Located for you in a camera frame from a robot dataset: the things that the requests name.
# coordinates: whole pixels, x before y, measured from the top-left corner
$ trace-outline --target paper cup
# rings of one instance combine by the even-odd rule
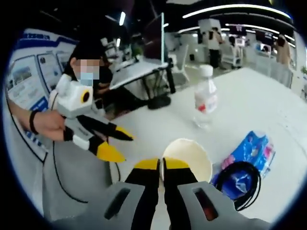
[[[165,149],[162,158],[170,157],[187,163],[196,179],[210,182],[212,177],[212,163],[207,152],[197,142],[188,139],[177,139]],[[161,179],[164,181],[163,161],[161,161]]]

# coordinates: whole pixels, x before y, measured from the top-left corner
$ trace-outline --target plastic water bottle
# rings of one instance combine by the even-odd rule
[[[210,129],[212,112],[217,107],[217,90],[213,82],[213,67],[201,65],[201,77],[203,80],[196,85],[194,90],[196,113],[193,118],[198,127]]]

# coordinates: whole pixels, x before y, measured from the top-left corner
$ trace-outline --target white table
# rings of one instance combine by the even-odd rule
[[[216,163],[225,159],[249,131],[261,130],[272,138],[276,155],[271,172],[262,181],[257,201],[242,214],[274,222],[291,203],[304,181],[307,169],[307,106],[290,89],[248,68],[232,71],[214,80],[219,106],[211,132],[197,128],[192,122],[195,113],[193,88],[172,95],[172,103],[168,107],[155,111],[143,107],[114,121],[136,137],[133,142],[110,140],[111,145],[116,146],[127,159],[119,164],[121,180],[127,178],[138,161],[161,157],[168,144],[177,138],[197,141],[208,151],[211,161]],[[113,179],[117,180],[113,166],[111,171]]]

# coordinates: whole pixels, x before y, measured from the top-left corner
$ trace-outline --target blue plastic package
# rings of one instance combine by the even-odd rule
[[[218,173],[213,176],[211,183],[215,181],[219,172],[228,165],[237,161],[246,161],[258,169],[263,179],[270,171],[270,165],[275,156],[272,141],[265,134],[256,134],[250,131],[232,154],[218,166]],[[246,172],[238,172],[231,176],[231,179],[223,184],[223,193],[231,199],[244,195],[251,186],[251,178]]]

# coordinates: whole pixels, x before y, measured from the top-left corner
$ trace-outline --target black wristband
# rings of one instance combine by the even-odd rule
[[[30,122],[30,130],[32,133],[34,133],[35,135],[38,134],[37,130],[35,129],[34,127],[34,117],[35,115],[38,113],[39,111],[38,110],[34,110],[31,112],[30,114],[30,119],[29,119],[29,122]]]

